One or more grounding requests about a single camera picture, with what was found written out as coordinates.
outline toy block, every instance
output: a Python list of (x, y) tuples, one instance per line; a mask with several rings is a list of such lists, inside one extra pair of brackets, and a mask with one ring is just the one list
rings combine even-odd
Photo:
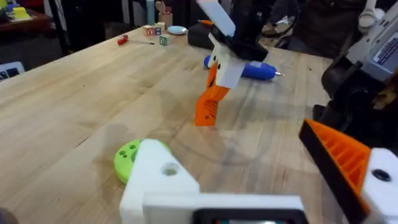
[(144, 28), (144, 35), (155, 35), (155, 30), (152, 26), (145, 25), (143, 26), (143, 28)]
[(155, 35), (161, 35), (162, 34), (162, 28), (161, 27), (155, 27)]
[(160, 44), (163, 46), (169, 45), (172, 43), (172, 36), (167, 34), (162, 34), (159, 37)]
[(162, 32), (165, 30), (165, 28), (166, 28), (166, 23), (165, 22), (157, 22), (156, 24), (155, 24), (155, 27), (160, 27), (160, 28), (162, 28)]

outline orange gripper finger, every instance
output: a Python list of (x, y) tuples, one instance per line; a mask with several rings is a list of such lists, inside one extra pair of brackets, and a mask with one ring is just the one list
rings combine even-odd
[(218, 102), (228, 93), (229, 88), (216, 85), (218, 63), (209, 70), (205, 92), (199, 97), (195, 112), (196, 126), (213, 126), (216, 123)]

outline red screwdriver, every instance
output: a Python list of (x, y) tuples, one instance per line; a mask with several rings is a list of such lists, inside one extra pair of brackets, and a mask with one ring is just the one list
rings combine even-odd
[(152, 44), (155, 45), (155, 43), (152, 42), (144, 42), (144, 41), (138, 41), (138, 40), (129, 40), (129, 36), (127, 34), (122, 35), (118, 39), (118, 45), (123, 45), (127, 42), (134, 43), (134, 44)]

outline white device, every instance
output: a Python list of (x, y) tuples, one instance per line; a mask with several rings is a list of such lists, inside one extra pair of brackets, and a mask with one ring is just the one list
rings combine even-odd
[(122, 223), (189, 224), (203, 208), (304, 211), (299, 196), (201, 194), (199, 184), (158, 140), (143, 140), (120, 203)]

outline white bracket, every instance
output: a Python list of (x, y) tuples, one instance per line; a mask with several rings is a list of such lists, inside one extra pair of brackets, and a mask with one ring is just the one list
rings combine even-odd
[(210, 68), (215, 62), (218, 62), (216, 85), (235, 89), (247, 61), (237, 58), (225, 44), (218, 42), (211, 33), (209, 38), (214, 44), (214, 49), (208, 67)]

